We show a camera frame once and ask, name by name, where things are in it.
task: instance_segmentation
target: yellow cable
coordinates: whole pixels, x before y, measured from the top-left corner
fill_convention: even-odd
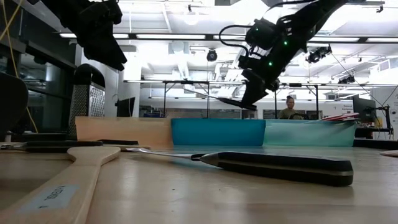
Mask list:
[[[5,5],[6,5],[6,3],[5,3],[4,1],[5,1],[5,0],[2,0],[2,5],[3,5],[3,8],[4,8],[4,10],[5,10],[5,8],[6,8]],[[5,28],[5,30],[1,33],[1,35],[0,35],[0,40],[2,40],[2,38],[4,37],[4,35],[6,35],[6,32],[8,32],[8,28],[10,27],[12,21],[14,20],[15,16],[17,15],[17,12],[18,12],[19,8],[21,7],[23,1],[24,1],[24,0],[20,0],[20,1],[19,1],[19,4],[18,4],[17,8],[15,9],[15,11],[14,11],[13,15],[11,16],[10,21],[9,21],[8,23],[7,23],[7,17],[6,17],[6,15],[4,14],[4,20],[6,21],[6,28]]]
[[[4,2],[3,2],[3,5],[2,5],[2,11],[3,11],[3,13],[4,13],[4,20],[5,20],[6,24],[7,24],[6,6],[5,6],[5,3],[4,3]],[[10,45],[10,52],[11,52],[12,64],[13,64],[13,66],[14,66],[15,75],[16,75],[17,78],[19,78],[18,69],[17,69],[17,65],[16,65],[16,63],[15,63],[15,58],[14,58],[14,52],[12,51],[12,44],[11,44],[10,32],[9,32],[9,30],[8,30],[8,27],[9,27],[9,25],[11,24],[12,19],[13,19],[13,17],[11,18],[11,20],[10,20],[9,23],[7,24],[6,30],[3,31],[3,34],[7,33],[7,36],[8,36],[8,44]],[[33,120],[32,115],[30,115],[30,111],[29,111],[28,107],[26,108],[26,111],[27,111],[27,114],[29,115],[30,120],[32,121],[32,124],[33,124],[33,127],[35,128],[36,133],[39,133],[39,131],[37,130],[37,126],[36,126],[36,124],[35,124],[35,121]]]

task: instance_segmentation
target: security camera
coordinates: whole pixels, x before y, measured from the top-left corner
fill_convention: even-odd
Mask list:
[[[217,53],[215,49],[210,49],[209,52],[207,53],[207,61],[208,62],[214,62],[217,60]]]

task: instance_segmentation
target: teal bin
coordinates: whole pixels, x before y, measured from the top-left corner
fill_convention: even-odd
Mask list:
[[[348,121],[268,119],[264,145],[351,147],[355,130]]]
[[[261,146],[265,120],[175,118],[172,123],[174,145]]]

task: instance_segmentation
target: wooden spatula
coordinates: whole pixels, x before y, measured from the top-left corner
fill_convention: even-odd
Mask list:
[[[100,168],[119,152],[118,147],[69,149],[74,163],[2,211],[0,223],[85,223]]]

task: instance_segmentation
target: black tool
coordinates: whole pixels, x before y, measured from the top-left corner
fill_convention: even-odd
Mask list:
[[[148,149],[127,149],[159,156],[171,156],[204,163],[243,174],[343,187],[353,183],[351,162],[344,159],[310,156],[281,156],[245,152],[211,154],[165,154]]]
[[[31,141],[16,144],[3,144],[0,149],[26,152],[66,153],[71,147],[102,146],[101,141]]]

